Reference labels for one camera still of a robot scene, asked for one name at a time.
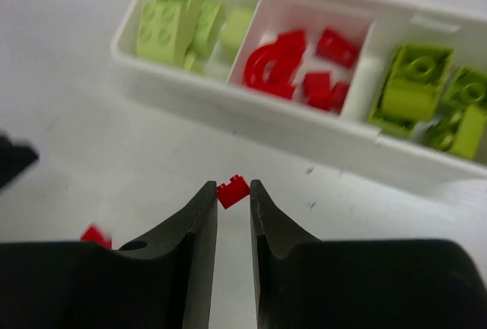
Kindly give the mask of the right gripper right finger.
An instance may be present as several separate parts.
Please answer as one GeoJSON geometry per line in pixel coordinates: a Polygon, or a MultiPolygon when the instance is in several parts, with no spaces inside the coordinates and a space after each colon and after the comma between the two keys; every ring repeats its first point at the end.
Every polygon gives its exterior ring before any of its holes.
{"type": "Polygon", "coordinates": [[[486,287],[444,239],[322,241],[250,185],[260,328],[484,328],[486,287]]]}

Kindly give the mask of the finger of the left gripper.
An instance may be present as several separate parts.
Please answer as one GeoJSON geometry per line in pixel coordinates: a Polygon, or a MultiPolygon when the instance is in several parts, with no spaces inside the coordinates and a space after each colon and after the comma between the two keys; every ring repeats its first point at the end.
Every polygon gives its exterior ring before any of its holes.
{"type": "Polygon", "coordinates": [[[39,160],[39,152],[27,140],[1,133],[1,190],[39,160]]]}

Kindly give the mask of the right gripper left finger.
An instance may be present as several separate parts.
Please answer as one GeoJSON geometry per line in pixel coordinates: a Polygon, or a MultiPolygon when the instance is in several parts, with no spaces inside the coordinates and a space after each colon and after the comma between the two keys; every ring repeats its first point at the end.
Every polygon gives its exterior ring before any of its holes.
{"type": "Polygon", "coordinates": [[[218,229],[209,181],[117,250],[93,242],[1,246],[3,328],[206,328],[218,229]]]}

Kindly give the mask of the light green duplo brick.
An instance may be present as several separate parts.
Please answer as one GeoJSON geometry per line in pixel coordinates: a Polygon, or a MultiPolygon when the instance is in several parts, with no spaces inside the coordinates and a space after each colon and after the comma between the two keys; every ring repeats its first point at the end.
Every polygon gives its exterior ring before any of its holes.
{"type": "Polygon", "coordinates": [[[190,0],[154,0],[142,6],[136,54],[181,67],[189,46],[190,0]]]}

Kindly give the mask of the dark green duplo brick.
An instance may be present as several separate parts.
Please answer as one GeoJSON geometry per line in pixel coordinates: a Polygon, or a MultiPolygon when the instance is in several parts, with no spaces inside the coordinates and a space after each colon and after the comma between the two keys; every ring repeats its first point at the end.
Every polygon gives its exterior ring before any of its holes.
{"type": "Polygon", "coordinates": [[[454,49],[424,43],[399,45],[386,67],[367,121],[382,133],[410,138],[431,121],[454,59],[454,49]]]}

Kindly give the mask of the red lego slope piece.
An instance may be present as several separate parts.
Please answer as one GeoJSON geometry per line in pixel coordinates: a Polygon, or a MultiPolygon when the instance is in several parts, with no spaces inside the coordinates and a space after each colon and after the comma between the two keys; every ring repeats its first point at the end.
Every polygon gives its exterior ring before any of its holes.
{"type": "Polygon", "coordinates": [[[351,69],[358,59],[360,49],[340,32],[327,27],[317,43],[316,54],[351,69]]]}

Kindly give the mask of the pale green duplo brick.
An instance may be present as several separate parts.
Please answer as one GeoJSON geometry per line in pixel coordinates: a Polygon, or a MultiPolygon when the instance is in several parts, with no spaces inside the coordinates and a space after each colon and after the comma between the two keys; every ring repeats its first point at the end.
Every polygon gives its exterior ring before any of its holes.
{"type": "Polygon", "coordinates": [[[233,61],[237,56],[252,21],[253,13],[252,8],[237,7],[228,16],[227,23],[220,33],[220,43],[223,54],[229,61],[233,61]]]}

